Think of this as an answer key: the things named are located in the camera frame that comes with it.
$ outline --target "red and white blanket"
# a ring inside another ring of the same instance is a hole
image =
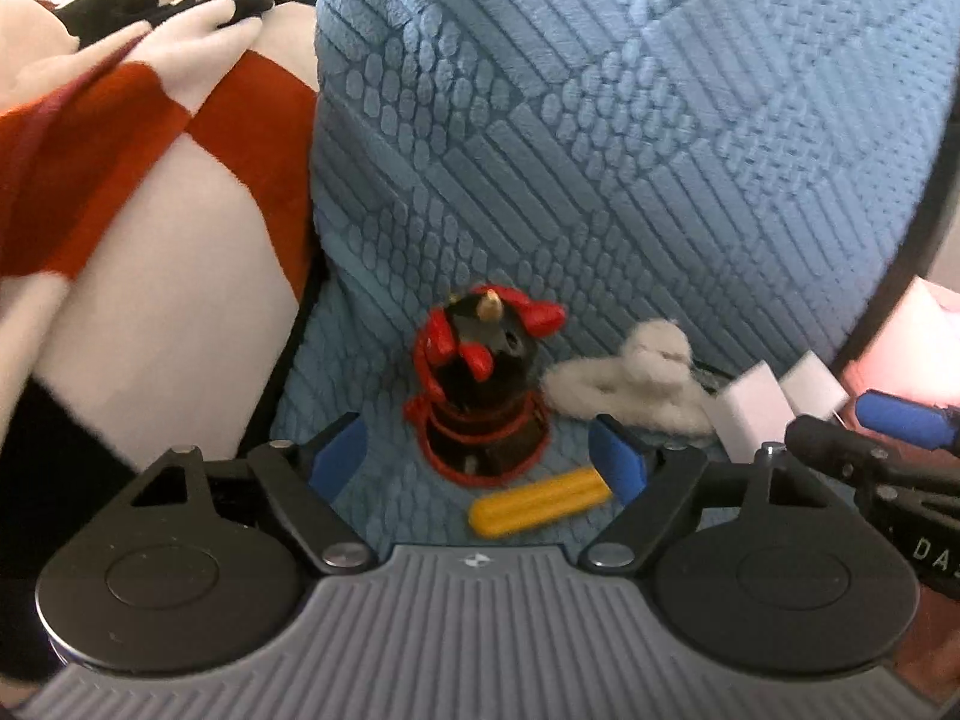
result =
[[[0,0],[0,673],[20,679],[45,669],[35,572],[170,445],[234,456],[315,255],[310,4],[45,1]]]

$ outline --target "yellow object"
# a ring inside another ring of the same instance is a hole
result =
[[[477,536],[502,538],[592,509],[610,496],[607,483],[589,466],[478,498],[469,523]]]

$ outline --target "red and black toy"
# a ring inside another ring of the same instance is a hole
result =
[[[562,306],[491,285],[430,312],[414,346],[424,392],[407,403],[405,415],[440,475],[466,487],[496,487],[536,463],[549,423],[528,376],[538,339],[565,321]]]

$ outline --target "blue textured blanket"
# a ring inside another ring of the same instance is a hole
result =
[[[337,509],[381,551],[467,543],[474,493],[402,419],[410,346],[479,280],[565,303],[544,359],[678,319],[695,353],[829,359],[936,154],[960,0],[320,0],[312,190],[334,277],[277,437],[371,430]],[[556,425],[530,476],[586,461]],[[613,505],[524,541],[582,545]]]

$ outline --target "white plush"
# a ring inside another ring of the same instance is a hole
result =
[[[608,413],[624,425],[686,436],[713,432],[702,386],[690,375],[690,343],[665,319],[640,322],[619,357],[552,365],[542,380],[547,404],[575,419]]]

